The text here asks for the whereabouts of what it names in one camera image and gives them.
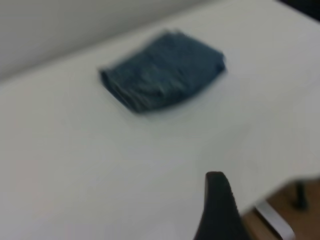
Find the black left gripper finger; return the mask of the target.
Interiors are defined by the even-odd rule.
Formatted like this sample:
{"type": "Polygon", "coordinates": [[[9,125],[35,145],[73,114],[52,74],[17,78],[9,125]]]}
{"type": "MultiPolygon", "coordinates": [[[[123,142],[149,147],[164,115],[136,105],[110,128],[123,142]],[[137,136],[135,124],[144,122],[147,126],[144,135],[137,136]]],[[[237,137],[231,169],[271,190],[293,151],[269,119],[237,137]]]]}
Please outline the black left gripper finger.
{"type": "Polygon", "coordinates": [[[224,173],[205,175],[204,208],[195,240],[241,240],[242,221],[224,173]]]}

